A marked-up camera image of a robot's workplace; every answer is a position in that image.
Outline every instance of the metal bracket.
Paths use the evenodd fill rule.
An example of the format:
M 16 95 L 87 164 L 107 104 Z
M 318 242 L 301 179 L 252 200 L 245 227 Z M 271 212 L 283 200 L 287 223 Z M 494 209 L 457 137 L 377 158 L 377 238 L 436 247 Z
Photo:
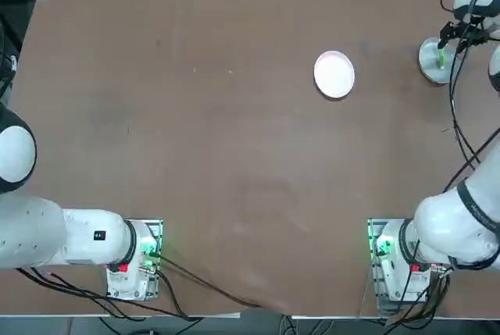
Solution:
M 163 221 L 161 219 L 127 219 L 135 224 L 137 247 L 134 257 L 128 265 L 128 271 L 106 270 L 108 280 L 107 294 L 124 300 L 145 301 L 159 295 L 159 277 L 156 270 L 161 261 L 149 255 L 149 252 L 161 254 Z
M 377 299 L 377 310 L 382 318 L 393 315 L 398 309 L 398 303 L 389 300 L 384 273 L 382 272 L 380 261 L 378 261 L 378 257 L 375 255 L 375 243 L 389 220 L 387 218 L 368 218 L 368 245 L 372 261 L 371 271 L 375 287 L 375 298 Z

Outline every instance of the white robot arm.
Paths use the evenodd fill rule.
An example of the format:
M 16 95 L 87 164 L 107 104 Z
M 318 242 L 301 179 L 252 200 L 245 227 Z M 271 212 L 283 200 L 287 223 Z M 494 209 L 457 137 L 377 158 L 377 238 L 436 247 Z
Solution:
M 161 221 L 123 220 L 100 209 L 60 208 L 15 192 L 37 158 L 34 135 L 0 105 L 0 269 L 43 265 L 105 265 L 107 294 L 142 301 L 158 294 L 155 274 Z
M 453 14 L 459 22 L 448 23 L 441 30 L 439 48 L 457 37 L 462 38 L 458 52 L 465 48 L 466 38 L 468 45 L 500 39 L 500 0 L 455 0 Z M 500 47 L 495 49 L 488 71 L 491 85 L 500 91 Z M 499 236 L 497 144 L 470 177 L 445 193 L 421 201 L 414 219 L 393 219 L 384 227 L 375 249 L 389 299 L 425 300 L 420 293 L 429 286 L 432 264 L 449 264 L 454 269 L 500 269 Z

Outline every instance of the paper plate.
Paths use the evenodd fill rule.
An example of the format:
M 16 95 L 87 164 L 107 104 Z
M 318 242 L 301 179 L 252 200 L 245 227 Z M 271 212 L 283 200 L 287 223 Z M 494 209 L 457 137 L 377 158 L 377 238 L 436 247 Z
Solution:
M 354 85 L 354 67 L 341 52 L 324 52 L 314 64 L 314 80 L 328 98 L 342 98 Z

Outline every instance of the brown tablecloth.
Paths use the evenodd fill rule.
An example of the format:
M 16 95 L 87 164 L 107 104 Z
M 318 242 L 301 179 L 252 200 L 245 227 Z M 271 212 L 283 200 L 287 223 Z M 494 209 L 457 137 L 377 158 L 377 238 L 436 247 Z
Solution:
M 416 59 L 451 18 L 438 0 L 38 2 L 12 100 L 39 148 L 23 190 L 162 218 L 166 254 L 267 308 L 358 315 L 366 219 L 411 216 L 462 164 L 447 89 Z M 355 67 L 340 102 L 313 84 L 332 49 Z M 472 50 L 458 85 L 475 147 L 500 120 L 491 50 Z M 95 267 L 58 271 L 104 292 Z M 100 312 L 0 276 L 2 313 Z M 497 279 L 455 274 L 441 315 L 500 317 Z M 174 274 L 173 285 L 191 314 L 241 309 Z M 172 309 L 165 291 L 153 304 Z

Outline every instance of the white cylinder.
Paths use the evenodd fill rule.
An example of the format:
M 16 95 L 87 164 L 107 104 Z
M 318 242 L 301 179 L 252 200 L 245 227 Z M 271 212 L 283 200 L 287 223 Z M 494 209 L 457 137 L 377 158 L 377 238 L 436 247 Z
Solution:
M 0 195 L 0 269 L 44 265 L 65 239 L 56 203 L 16 192 Z
M 466 180 L 473 200 L 494 221 L 500 220 L 500 144 Z M 491 257 L 497 250 L 496 236 L 469 213 L 456 187 L 420 202 L 413 220 L 421 240 L 419 254 L 428 262 L 452 256 L 461 262 Z
M 105 265 L 119 262 L 130 249 L 130 230 L 122 217 L 101 209 L 65 208 L 67 238 L 49 265 Z

